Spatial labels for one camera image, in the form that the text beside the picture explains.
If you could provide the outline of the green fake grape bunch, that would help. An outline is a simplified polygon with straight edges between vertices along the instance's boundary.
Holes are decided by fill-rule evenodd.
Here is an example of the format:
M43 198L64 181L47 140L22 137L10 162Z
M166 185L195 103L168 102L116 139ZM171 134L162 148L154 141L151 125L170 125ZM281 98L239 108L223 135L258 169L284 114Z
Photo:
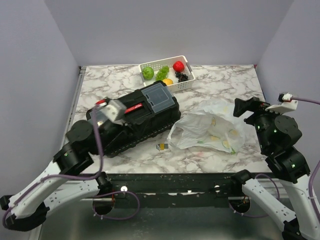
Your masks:
M170 70L170 68L167 65L160 68L155 76L155 80L162 81L163 79L166 79L168 76L169 70Z

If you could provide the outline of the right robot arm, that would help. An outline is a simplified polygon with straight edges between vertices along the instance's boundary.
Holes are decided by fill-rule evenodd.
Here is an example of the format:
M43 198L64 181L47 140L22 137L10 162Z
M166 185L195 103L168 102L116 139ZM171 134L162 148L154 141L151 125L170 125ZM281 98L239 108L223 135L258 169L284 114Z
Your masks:
M313 189L318 167L311 171L306 158L294 145L302 137L296 120L286 115L298 107L299 97L281 93L279 105L271 105L257 97L234 100L233 116L245 112L244 119L254 126L261 154L280 184L285 189L293 209L285 207L271 195L248 170L231 177L230 191L245 194L272 218L285 240L318 240L320 238L320 203Z

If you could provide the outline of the yellow fake lemon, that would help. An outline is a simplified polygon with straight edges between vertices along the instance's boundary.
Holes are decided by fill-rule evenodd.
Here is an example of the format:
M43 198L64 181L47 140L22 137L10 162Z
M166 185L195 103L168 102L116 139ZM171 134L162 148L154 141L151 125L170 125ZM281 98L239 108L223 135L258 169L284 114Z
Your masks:
M163 79L162 82L165 83L167 86L174 84L173 80L171 80L169 78Z

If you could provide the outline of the green fake guava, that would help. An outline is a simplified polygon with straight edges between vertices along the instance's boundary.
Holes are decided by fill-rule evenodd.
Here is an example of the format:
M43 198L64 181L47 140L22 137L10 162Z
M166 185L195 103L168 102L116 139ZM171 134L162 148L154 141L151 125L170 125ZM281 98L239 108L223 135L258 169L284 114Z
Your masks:
M149 81L154 77L154 70L150 66L146 66L142 69L142 76L145 80Z

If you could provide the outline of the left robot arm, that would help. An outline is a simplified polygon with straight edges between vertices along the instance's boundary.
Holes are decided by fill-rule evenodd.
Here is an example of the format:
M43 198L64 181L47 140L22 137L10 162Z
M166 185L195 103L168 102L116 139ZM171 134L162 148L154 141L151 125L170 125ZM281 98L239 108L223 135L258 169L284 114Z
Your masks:
M129 124L106 120L102 124L79 120L66 133L68 142L56 153L46 169L25 189L0 199L5 211L3 226L27 232L42 225L55 210L87 197L104 198L119 194L102 170L92 176L81 173L93 164L93 155L114 157L137 144L137 134Z

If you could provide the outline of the white lemon print plastic bag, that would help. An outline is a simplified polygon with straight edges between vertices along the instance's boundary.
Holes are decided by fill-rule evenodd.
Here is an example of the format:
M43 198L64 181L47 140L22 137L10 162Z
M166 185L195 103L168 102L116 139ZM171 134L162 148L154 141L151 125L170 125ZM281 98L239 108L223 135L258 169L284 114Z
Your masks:
M223 99L204 100L173 124L168 144L181 150L202 147L236 154L246 140L244 123L233 116L235 105Z

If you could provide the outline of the dark purple fake grapes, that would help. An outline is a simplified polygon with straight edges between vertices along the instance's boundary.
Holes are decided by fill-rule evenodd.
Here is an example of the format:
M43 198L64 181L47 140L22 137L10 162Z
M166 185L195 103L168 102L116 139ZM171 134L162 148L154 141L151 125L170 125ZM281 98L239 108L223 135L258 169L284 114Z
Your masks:
M184 74L184 73L182 73L182 72L179 72L179 71L176 71L176 72L175 72L175 76L176 76L176 78L178 79L178 82L179 82L179 83L181 83L181 82L186 82L186 81L189 80L189 77L188 77L186 74Z

